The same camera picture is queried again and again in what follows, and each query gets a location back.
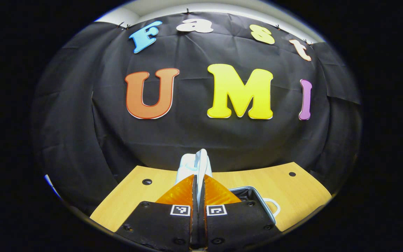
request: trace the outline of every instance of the wooden table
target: wooden table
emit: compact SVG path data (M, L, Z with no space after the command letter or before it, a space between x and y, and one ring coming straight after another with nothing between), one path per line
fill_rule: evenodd
M281 207L276 217L280 231L295 225L331 199L329 193L308 172L296 163L262 169L234 172L213 172L214 179L226 188L252 186L262 198L270 198ZM144 185L144 179L152 180ZM141 201L155 202L175 183L176 171L136 166L102 201L90 218L116 232ZM268 203L272 212L276 207Z

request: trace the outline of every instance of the wrinkled black cloth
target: wrinkled black cloth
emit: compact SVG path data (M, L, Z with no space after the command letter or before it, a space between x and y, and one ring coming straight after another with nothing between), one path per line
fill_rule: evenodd
M186 19L211 21L211 33L176 30ZM128 37L162 21L154 44L138 54ZM256 41L249 26L271 31L275 43ZM288 40L305 45L311 62ZM254 69L268 70L273 118L209 118L214 76L211 64L230 64L244 83ZM125 76L150 73L143 100L159 97L155 72L177 68L169 112L141 120L126 109ZM301 79L312 83L311 117L298 118ZM90 215L137 166L177 170L181 156L207 150L213 172L296 162L334 193L352 168L362 127L360 95L345 63L326 43L307 45L270 24L226 13L162 16L128 29L94 22L51 60L32 110L32 137L43 172L61 196Z

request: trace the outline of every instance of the letter m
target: letter m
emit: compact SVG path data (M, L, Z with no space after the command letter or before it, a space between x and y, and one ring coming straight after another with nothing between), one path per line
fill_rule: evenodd
M227 107L228 97L238 117L245 114L245 110L253 99L253 107L248 111L252 119L271 119L273 112L270 109L270 81L272 73L264 69L255 69L244 85L234 67L228 64L212 64L208 72L214 75L214 101L208 110L210 118L229 118L231 110Z

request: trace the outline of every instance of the letter f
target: letter f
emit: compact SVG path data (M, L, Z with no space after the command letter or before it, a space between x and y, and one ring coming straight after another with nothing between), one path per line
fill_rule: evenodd
M146 27L139 29L135 33L131 34L130 37L128 38L133 38L133 41L135 42L136 48L133 50L133 53L139 53L142 49L146 48L147 46L150 46L156 41L156 38L150 38L149 35L157 35L158 34L158 28L155 26L158 26L162 24L163 22L161 21L155 21L152 24L147 25Z

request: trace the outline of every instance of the letter u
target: letter u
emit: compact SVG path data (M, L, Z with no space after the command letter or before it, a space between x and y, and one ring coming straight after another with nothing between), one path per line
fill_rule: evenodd
M144 81L148 72L131 73L125 77L127 94L125 103L128 112L138 119L157 119L165 115L172 106L174 77L179 74L175 68L158 70L155 75L160 79L160 97L155 105L145 105L142 100Z

